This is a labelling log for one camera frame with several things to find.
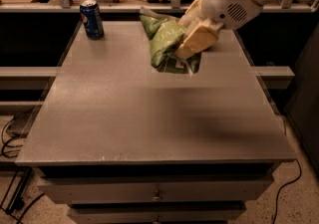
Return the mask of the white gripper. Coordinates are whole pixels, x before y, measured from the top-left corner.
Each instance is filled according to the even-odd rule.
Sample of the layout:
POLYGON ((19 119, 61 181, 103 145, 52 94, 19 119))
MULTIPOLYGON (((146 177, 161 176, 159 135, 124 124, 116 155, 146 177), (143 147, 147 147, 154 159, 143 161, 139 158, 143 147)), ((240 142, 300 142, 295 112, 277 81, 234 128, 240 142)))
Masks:
POLYGON ((258 16, 261 10, 262 5, 257 0, 194 0, 178 20, 180 25, 192 31, 174 54, 186 60, 217 42, 220 25, 204 24, 201 22, 203 14, 214 22, 222 23, 225 29, 234 30, 258 16))

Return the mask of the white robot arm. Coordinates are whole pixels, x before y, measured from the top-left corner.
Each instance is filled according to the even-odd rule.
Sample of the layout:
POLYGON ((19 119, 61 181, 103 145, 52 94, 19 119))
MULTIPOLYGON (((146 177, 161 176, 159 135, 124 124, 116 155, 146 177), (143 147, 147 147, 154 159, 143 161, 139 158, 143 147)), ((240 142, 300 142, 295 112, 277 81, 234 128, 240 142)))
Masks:
POLYGON ((194 0, 180 18, 186 28, 175 55, 186 60, 211 47, 222 29, 234 30, 257 17, 270 0, 194 0))

